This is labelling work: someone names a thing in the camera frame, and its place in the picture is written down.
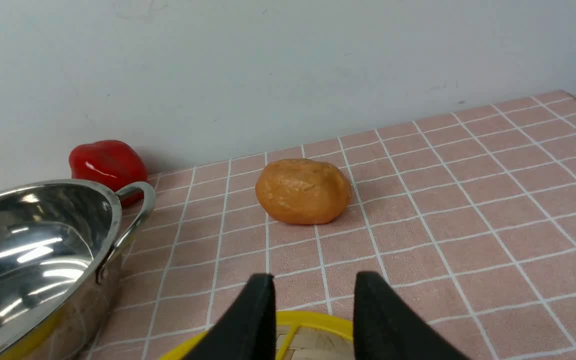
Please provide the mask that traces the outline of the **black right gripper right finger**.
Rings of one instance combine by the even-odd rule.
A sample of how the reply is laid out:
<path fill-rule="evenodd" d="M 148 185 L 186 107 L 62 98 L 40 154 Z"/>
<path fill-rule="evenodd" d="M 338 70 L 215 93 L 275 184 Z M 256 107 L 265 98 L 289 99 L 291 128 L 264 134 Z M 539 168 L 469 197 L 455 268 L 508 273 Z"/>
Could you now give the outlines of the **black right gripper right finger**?
<path fill-rule="evenodd" d="M 356 274 L 353 349 L 357 360 L 468 358 L 428 325 L 374 271 Z"/>

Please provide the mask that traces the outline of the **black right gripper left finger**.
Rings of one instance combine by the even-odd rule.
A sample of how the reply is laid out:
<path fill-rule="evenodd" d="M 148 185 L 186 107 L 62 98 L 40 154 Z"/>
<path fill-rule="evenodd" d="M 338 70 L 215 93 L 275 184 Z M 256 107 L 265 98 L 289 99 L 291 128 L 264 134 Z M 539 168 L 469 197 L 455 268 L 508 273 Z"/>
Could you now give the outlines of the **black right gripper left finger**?
<path fill-rule="evenodd" d="M 184 360 L 274 360 L 277 320 L 274 277 L 254 273 L 217 323 Z"/>

